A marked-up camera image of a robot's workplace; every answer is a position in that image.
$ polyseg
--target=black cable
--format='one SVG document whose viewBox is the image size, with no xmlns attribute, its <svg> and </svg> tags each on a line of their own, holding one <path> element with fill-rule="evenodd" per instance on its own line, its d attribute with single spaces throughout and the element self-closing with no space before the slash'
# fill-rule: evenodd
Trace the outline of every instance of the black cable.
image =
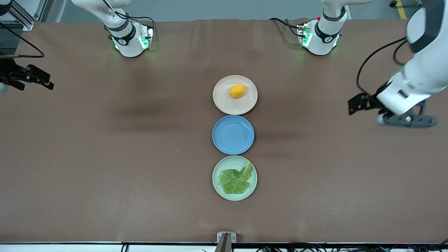
<svg viewBox="0 0 448 252">
<path fill-rule="evenodd" d="M 24 39 L 22 36 L 20 36 L 19 34 L 15 33 L 13 30 L 9 29 L 6 25 L 4 25 L 2 22 L 0 22 L 0 26 L 3 26 L 5 29 L 7 29 L 9 32 L 11 32 L 12 34 L 14 34 L 16 37 L 18 37 L 19 39 L 25 41 L 28 45 L 32 46 L 34 49 L 36 49 L 36 51 L 38 51 L 40 53 L 40 55 L 22 55 L 22 54 L 18 54 L 16 57 L 14 57 L 14 55 L 12 55 L 14 58 L 43 58 L 45 56 L 45 54 L 39 49 L 37 48 L 35 45 L 31 44 L 28 40 Z"/>
<path fill-rule="evenodd" d="M 392 248 L 388 249 L 388 251 L 393 250 L 396 246 L 398 246 L 398 244 L 395 244 Z"/>
<path fill-rule="evenodd" d="M 437 248 L 437 247 L 434 246 L 434 245 L 431 245 L 431 248 L 434 249 L 434 250 L 438 250 L 439 252 L 443 252 L 440 248 Z"/>
<path fill-rule="evenodd" d="M 142 19 L 142 18 L 147 18 L 147 19 L 149 19 L 149 20 L 151 20 L 152 21 L 152 23 L 153 23 L 153 26 L 154 26 L 154 28 L 155 28 L 155 21 L 152 19 L 152 18 L 150 18 L 150 17 L 131 17 L 128 13 L 126 13 L 126 15 L 124 15 L 124 14 L 122 14 L 122 13 L 120 13 L 120 12 L 118 12 L 118 11 L 115 11 L 107 2 L 106 2 L 106 0 L 103 0 L 103 2 L 109 7 L 109 9 L 111 9 L 118 17 L 120 17 L 120 18 L 122 18 L 122 19 L 127 19 L 127 18 L 129 18 L 129 19 L 131 19 L 131 20 L 134 20 L 134 21 L 137 21 L 137 19 Z"/>
<path fill-rule="evenodd" d="M 400 47 L 402 47 L 404 44 L 406 44 L 408 42 L 408 40 L 406 39 L 405 41 L 401 42 L 396 48 L 395 51 L 393 51 L 393 62 L 395 62 L 395 64 L 397 65 L 405 65 L 404 63 L 402 63 L 401 61 L 398 61 L 398 59 L 396 59 L 396 53 L 398 52 L 398 50 L 400 49 Z"/>
<path fill-rule="evenodd" d="M 367 91 L 366 91 L 364 88 L 362 88 L 361 85 L 359 84 L 359 76 L 361 75 L 362 68 L 363 68 L 364 65 L 369 61 L 369 59 L 372 58 L 372 56 L 374 56 L 377 52 L 383 50 L 384 48 L 389 47 L 389 46 L 391 46 L 391 45 L 393 45 L 393 44 L 396 44 L 396 43 L 398 43 L 398 42 L 400 42 L 400 41 L 403 41 L 403 40 L 405 40 L 405 39 L 406 39 L 406 37 L 401 38 L 401 39 L 397 39 L 397 40 L 395 40 L 395 41 L 393 41 L 393 42 L 390 42 L 389 44 L 386 44 L 386 45 L 384 45 L 384 46 L 382 46 L 382 47 L 376 49 L 373 53 L 371 53 L 371 54 L 366 58 L 366 60 L 364 60 L 364 62 L 363 62 L 363 63 L 361 64 L 361 66 L 359 67 L 358 74 L 357 74 L 357 76 L 356 76 L 356 86 L 359 88 L 359 90 L 361 90 L 363 93 L 365 93 L 365 94 L 367 94 L 367 95 L 370 95 L 369 92 L 367 92 Z"/>
<path fill-rule="evenodd" d="M 356 247 L 356 246 L 342 246 L 338 248 L 336 251 L 339 252 L 343 248 L 351 248 L 353 250 L 349 250 L 349 252 L 378 252 L 379 248 L 366 248 L 366 247 Z"/>
<path fill-rule="evenodd" d="M 297 33 L 295 33 L 295 32 L 293 31 L 293 29 L 291 28 L 291 25 L 290 25 L 289 22 L 288 22 L 288 19 L 285 19 L 285 21 L 286 21 L 286 24 L 288 25 L 289 29 L 291 30 L 291 32 L 292 32 L 294 35 L 296 35 L 297 37 L 305 38 L 305 35 L 299 35 L 299 34 L 297 34 Z"/>
<path fill-rule="evenodd" d="M 128 252 L 128 251 L 129 251 L 129 244 L 124 243 L 123 246 L 121 246 L 121 252 Z"/>
<path fill-rule="evenodd" d="M 269 20 L 278 21 L 278 22 L 280 22 L 280 23 L 282 23 L 282 24 L 284 24 L 284 25 L 286 25 L 286 26 L 289 26 L 289 27 L 291 27 L 291 28 L 297 28 L 297 26 L 292 26 L 292 25 L 286 23 L 285 21 L 283 21 L 283 20 L 281 20 L 281 19 L 279 19 L 279 18 L 276 18 L 276 17 L 270 18 Z"/>
<path fill-rule="evenodd" d="M 290 243 L 289 245 L 291 245 L 291 247 L 302 246 L 304 249 L 302 249 L 300 252 L 304 252 L 307 249 L 311 250 L 311 252 L 314 252 L 313 249 L 315 249 L 316 252 L 322 252 L 321 249 L 323 249 L 325 252 L 327 252 L 326 248 L 322 247 L 319 244 L 314 244 L 314 243 Z"/>
</svg>

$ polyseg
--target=brown table surface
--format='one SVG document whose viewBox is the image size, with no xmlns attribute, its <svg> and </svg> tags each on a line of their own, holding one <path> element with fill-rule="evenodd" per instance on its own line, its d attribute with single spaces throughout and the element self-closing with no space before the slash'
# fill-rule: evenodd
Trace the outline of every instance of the brown table surface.
<svg viewBox="0 0 448 252">
<path fill-rule="evenodd" d="M 55 89 L 0 98 L 0 240 L 208 241 L 231 230 L 240 242 L 441 242 L 448 92 L 429 99 L 439 124 L 428 130 L 347 113 L 360 64 L 404 27 L 350 20 L 329 55 L 313 56 L 272 21 L 167 22 L 154 51 L 125 58 L 101 23 L 36 23 L 25 37 L 46 56 L 17 62 L 51 73 Z M 392 52 L 366 65 L 365 88 L 398 69 Z M 232 74 L 258 88 L 243 154 L 258 184 L 240 202 L 211 181 L 226 157 L 211 140 L 225 115 L 212 90 Z"/>
</svg>

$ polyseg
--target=metal frame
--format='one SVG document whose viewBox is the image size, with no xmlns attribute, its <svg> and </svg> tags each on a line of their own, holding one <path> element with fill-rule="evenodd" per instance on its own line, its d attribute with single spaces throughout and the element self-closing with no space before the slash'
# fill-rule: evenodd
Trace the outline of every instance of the metal frame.
<svg viewBox="0 0 448 252">
<path fill-rule="evenodd" d="M 5 25 L 16 28 L 16 26 L 23 26 L 23 30 L 30 31 L 33 29 L 34 22 L 39 22 L 43 18 L 43 12 L 48 5 L 48 0 L 41 0 L 34 15 L 31 15 L 25 8 L 23 8 L 16 0 L 13 0 L 9 14 L 16 20 L 2 21 Z"/>
<path fill-rule="evenodd" d="M 447 244 L 436 243 L 231 243 L 229 235 L 227 239 L 220 239 L 221 245 L 214 242 L 30 242 L 30 243 L 0 243 L 2 252 L 110 252 L 119 251 L 123 248 L 130 252 L 290 252 L 308 249 L 307 252 L 318 252 L 316 249 L 310 251 L 310 245 L 326 248 L 327 252 L 351 252 L 356 250 L 353 246 L 365 248 L 376 248 L 376 251 L 384 252 L 414 252 L 411 246 L 425 247 L 431 252 L 448 252 Z"/>
</svg>

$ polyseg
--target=lettuce leaf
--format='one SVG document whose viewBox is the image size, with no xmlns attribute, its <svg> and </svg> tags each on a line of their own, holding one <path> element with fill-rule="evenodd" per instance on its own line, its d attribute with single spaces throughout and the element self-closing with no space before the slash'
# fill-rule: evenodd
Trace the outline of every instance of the lettuce leaf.
<svg viewBox="0 0 448 252">
<path fill-rule="evenodd" d="M 243 194 L 250 184 L 247 182 L 252 177 L 254 167 L 250 162 L 241 171 L 235 169 L 224 170 L 221 174 L 221 184 L 226 194 Z"/>
</svg>

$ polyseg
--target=yellow lemon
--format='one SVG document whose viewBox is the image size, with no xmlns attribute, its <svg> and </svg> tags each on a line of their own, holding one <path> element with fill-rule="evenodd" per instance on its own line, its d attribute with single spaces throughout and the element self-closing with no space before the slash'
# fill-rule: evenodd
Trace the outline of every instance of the yellow lemon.
<svg viewBox="0 0 448 252">
<path fill-rule="evenodd" d="M 246 92 L 246 87 L 243 84 L 235 84 L 230 88 L 228 95 L 230 95 L 230 97 L 236 99 L 236 98 L 242 97 L 245 92 Z"/>
</svg>

